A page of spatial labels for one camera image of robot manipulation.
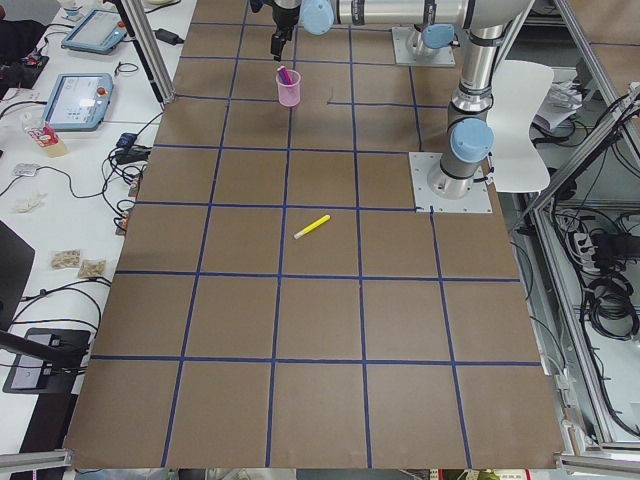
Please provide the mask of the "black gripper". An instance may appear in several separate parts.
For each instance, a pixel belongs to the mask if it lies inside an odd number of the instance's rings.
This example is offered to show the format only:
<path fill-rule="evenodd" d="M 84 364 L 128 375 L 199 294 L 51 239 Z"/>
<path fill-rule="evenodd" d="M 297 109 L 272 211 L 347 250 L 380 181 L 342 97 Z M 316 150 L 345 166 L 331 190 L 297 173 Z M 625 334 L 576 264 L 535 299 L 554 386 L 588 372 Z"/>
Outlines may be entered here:
<path fill-rule="evenodd" d="M 293 29 L 300 15 L 300 0 L 273 0 L 272 17 L 277 30 L 271 36 L 270 52 L 276 62 L 282 61 L 286 44 L 292 40 Z"/>

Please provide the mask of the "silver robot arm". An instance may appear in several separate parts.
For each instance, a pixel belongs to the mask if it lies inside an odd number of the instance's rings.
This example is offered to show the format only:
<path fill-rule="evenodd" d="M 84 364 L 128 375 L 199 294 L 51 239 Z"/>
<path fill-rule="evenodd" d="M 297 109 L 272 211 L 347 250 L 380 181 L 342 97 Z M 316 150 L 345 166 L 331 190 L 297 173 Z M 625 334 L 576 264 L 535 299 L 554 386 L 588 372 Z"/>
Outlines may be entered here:
<path fill-rule="evenodd" d="M 335 22 L 345 25 L 451 24 L 464 30 L 468 44 L 456 90 L 448 106 L 448 147 L 428 175 L 438 196 L 467 195 L 476 170 L 489 155 L 494 137 L 486 123 L 493 105 L 491 82 L 509 23 L 527 1 L 331 1 Z"/>
<path fill-rule="evenodd" d="M 330 1 L 250 0 L 249 6 L 253 13 L 258 13 L 264 6 L 272 9 L 275 32 L 271 36 L 270 53 L 275 61 L 282 59 L 283 49 L 292 40 L 299 21 L 302 21 L 304 29 L 312 35 L 327 33 L 335 22 Z"/>

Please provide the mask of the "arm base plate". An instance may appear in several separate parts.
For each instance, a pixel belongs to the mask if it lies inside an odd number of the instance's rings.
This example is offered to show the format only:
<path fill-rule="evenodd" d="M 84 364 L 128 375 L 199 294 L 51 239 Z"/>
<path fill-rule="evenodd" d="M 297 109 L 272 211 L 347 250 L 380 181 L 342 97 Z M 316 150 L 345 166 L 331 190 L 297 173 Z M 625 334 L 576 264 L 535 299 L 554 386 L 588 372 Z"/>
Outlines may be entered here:
<path fill-rule="evenodd" d="M 452 68 L 455 59 L 452 42 L 455 29 L 451 24 L 398 26 L 391 29 L 395 63 L 403 66 Z"/>
<path fill-rule="evenodd" d="M 441 170 L 441 153 L 410 152 L 409 164 L 417 213 L 491 214 L 488 186 L 482 168 L 457 180 Z"/>

